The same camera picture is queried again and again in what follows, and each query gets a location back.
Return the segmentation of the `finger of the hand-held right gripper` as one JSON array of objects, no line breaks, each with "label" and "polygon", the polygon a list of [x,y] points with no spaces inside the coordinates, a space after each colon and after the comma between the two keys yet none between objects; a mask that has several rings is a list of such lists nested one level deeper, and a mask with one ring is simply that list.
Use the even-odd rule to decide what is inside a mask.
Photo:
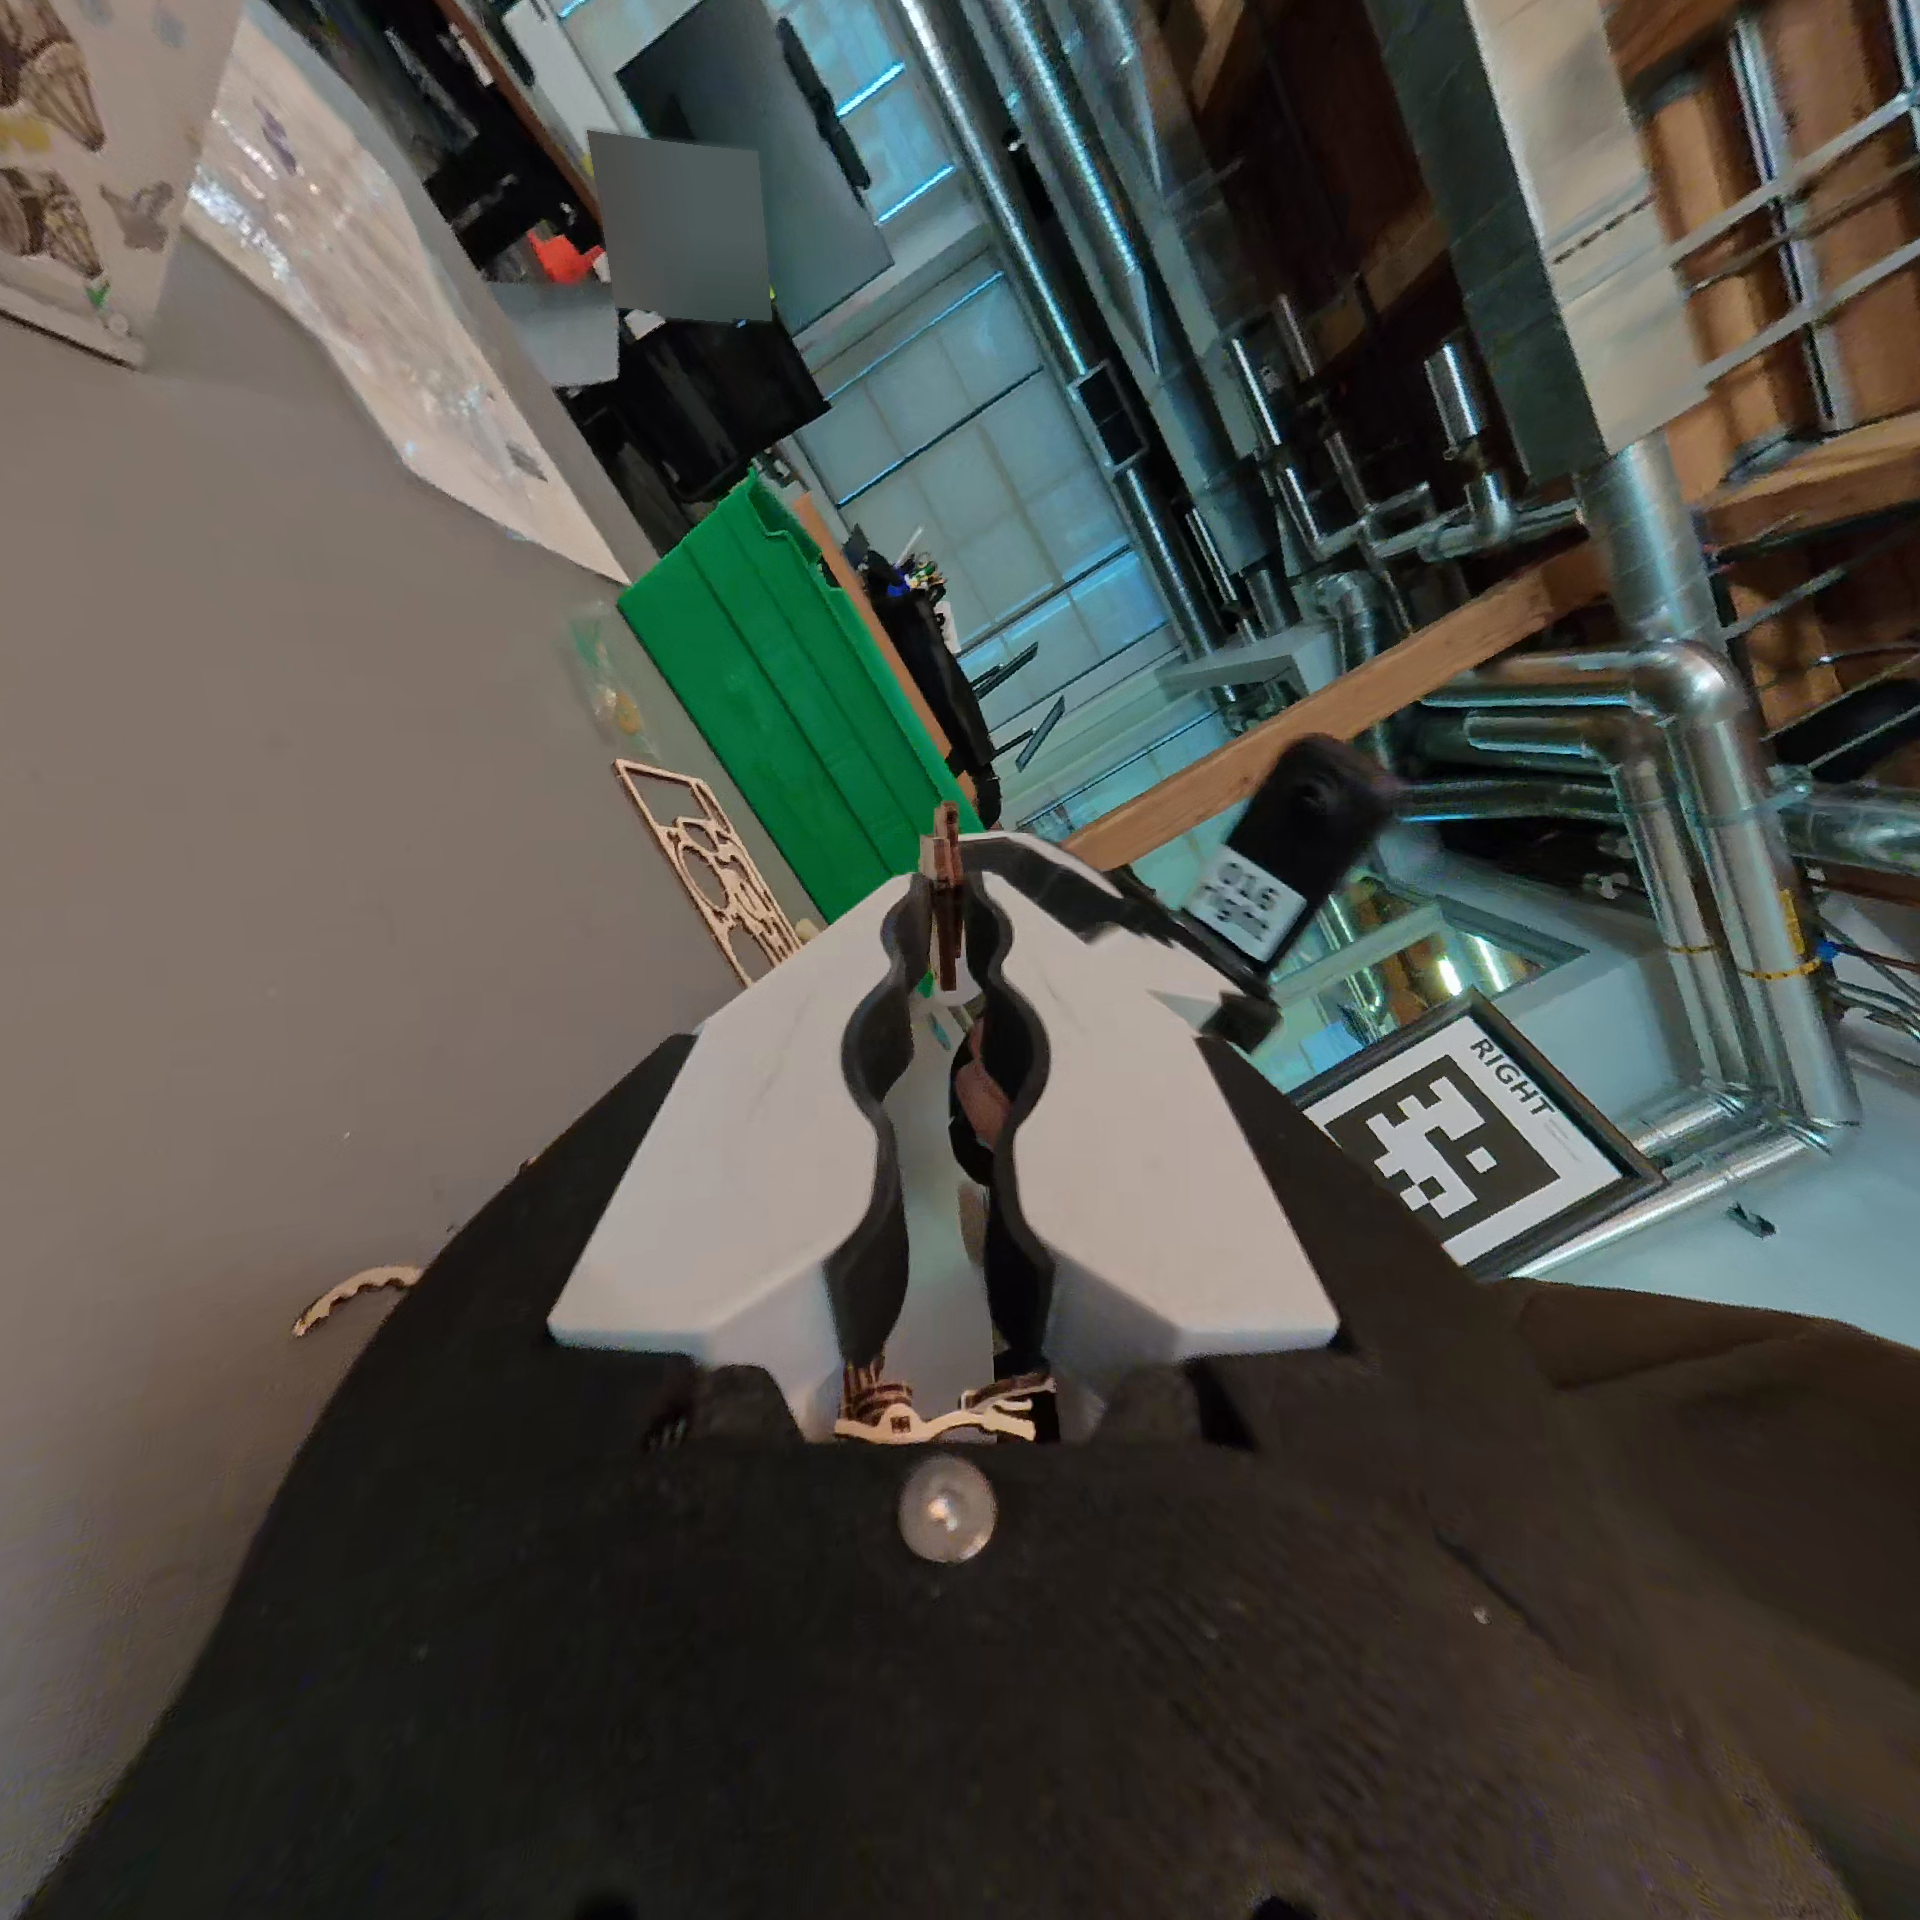
[{"label": "finger of the hand-held right gripper", "polygon": [[1267,978],[1236,947],[1154,895],[1121,895],[1116,959],[1198,1038],[1256,1051],[1281,1024]]},{"label": "finger of the hand-held right gripper", "polygon": [[1004,880],[1037,912],[1087,944],[1105,932],[1139,933],[1141,901],[1058,843],[1021,831],[971,835],[971,871]]}]

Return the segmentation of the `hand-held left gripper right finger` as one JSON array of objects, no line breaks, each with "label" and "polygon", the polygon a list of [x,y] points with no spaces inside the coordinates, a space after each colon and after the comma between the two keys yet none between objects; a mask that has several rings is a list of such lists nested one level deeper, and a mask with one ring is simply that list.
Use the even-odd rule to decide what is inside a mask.
[{"label": "hand-held left gripper right finger", "polygon": [[975,901],[992,1014],[1031,1049],[994,1195],[1037,1268],[1064,1438],[1091,1438],[1139,1372],[1328,1349],[1338,1310],[1201,1038],[1113,936],[1077,939],[1006,880]]}]

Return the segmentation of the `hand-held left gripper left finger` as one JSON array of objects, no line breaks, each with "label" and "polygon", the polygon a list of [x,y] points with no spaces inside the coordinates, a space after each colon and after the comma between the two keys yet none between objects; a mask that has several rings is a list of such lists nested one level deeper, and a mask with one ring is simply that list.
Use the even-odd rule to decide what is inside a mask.
[{"label": "hand-held left gripper left finger", "polygon": [[577,1349],[763,1372],[830,1432],[908,1289],[885,1098],[914,1055],[933,887],[897,875],[709,1015],[545,1326]]}]

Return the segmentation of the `grey desk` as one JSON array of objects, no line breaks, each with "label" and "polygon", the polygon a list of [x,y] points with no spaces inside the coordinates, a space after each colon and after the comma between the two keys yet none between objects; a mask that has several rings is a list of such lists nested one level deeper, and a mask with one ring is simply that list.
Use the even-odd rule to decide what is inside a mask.
[{"label": "grey desk", "polygon": [[357,1348],[515,1171],[734,991],[617,788],[576,625],[656,560],[381,127],[262,20],[266,106],[403,211],[351,314],[431,291],[564,547],[410,467],[227,229],[139,366],[3,322],[3,1915],[201,1651]]}]

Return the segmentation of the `wooden ceiling beam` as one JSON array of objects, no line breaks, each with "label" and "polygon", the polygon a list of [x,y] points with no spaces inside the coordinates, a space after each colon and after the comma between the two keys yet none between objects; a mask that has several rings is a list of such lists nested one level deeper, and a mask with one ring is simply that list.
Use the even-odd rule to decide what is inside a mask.
[{"label": "wooden ceiling beam", "polygon": [[1593,606],[1606,591],[1603,563],[1592,539],[1534,561],[1075,830],[1064,848],[1096,869],[1133,864],[1249,802],[1277,760],[1300,741],[1313,736],[1354,741],[1461,674]]}]

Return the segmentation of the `framed marker sign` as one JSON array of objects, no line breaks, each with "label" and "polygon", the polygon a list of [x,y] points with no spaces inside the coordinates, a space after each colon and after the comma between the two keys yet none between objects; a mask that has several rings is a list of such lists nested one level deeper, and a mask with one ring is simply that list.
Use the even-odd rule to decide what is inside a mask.
[{"label": "framed marker sign", "polygon": [[1481,1282],[1531,1271],[1666,1179],[1473,988],[1291,1100]]}]

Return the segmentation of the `green plastic bin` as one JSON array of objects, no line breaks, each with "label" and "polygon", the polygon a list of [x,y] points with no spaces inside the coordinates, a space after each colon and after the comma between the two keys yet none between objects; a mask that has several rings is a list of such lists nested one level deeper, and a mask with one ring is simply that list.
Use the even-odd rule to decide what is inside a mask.
[{"label": "green plastic bin", "polygon": [[616,601],[803,895],[838,920],[983,824],[822,547],[745,476]]}]

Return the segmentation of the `curved wooden gear piece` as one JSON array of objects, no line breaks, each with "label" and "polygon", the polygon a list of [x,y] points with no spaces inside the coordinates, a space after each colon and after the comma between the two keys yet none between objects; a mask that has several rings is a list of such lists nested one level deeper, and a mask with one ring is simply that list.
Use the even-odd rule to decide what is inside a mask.
[{"label": "curved wooden gear piece", "polygon": [[311,1300],[300,1314],[294,1317],[289,1334],[291,1338],[306,1338],[314,1327],[324,1324],[338,1308],[351,1302],[356,1296],[383,1289],[410,1289],[421,1278],[421,1266],[408,1262],[383,1262],[365,1266],[345,1279],[339,1279],[326,1288],[316,1300]]}]

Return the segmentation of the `clear plastic bag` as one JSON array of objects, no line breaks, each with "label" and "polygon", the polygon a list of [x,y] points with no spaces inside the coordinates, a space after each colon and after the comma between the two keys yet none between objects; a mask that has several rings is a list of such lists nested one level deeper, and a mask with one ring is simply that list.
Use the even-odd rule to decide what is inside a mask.
[{"label": "clear plastic bag", "polygon": [[574,608],[564,648],[597,731],[616,755],[643,757],[654,741],[635,664],[645,664],[645,656],[626,619],[603,601]]}]

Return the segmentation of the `person's brown shirt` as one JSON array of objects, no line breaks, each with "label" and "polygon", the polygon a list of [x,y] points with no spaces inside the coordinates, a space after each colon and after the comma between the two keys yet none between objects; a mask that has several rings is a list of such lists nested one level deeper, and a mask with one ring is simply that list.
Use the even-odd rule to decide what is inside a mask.
[{"label": "person's brown shirt", "polygon": [[1781,1310],[1490,1288],[1667,1649],[1860,1915],[1917,1912],[1917,1356]]}]

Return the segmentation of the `open instruction booklet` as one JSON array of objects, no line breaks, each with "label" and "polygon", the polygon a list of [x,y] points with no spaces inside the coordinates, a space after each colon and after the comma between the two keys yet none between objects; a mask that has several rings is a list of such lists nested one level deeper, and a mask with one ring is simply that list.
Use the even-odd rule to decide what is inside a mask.
[{"label": "open instruction booklet", "polygon": [[402,467],[587,573],[507,315],[371,110],[266,3],[3,3],[3,314],[138,367],[191,238],[324,350]]}]

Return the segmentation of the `wooden cut-out frame sheet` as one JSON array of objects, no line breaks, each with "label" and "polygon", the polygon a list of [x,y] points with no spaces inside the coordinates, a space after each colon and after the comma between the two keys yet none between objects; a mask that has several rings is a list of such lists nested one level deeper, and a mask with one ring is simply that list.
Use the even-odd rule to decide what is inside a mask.
[{"label": "wooden cut-out frame sheet", "polygon": [[803,941],[711,785],[635,757],[611,778],[735,980],[749,988]]}]

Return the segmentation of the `silver ventilation duct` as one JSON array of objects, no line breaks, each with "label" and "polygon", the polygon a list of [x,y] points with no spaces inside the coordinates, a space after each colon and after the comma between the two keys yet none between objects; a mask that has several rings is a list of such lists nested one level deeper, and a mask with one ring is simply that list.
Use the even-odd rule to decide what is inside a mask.
[{"label": "silver ventilation duct", "polygon": [[1737,981],[1750,1075],[1822,1135],[1860,1124],[1787,848],[1755,697],[1730,658],[1706,552],[1664,429],[1573,480],[1626,649],[1626,687],[1662,731],[1712,916]]}]

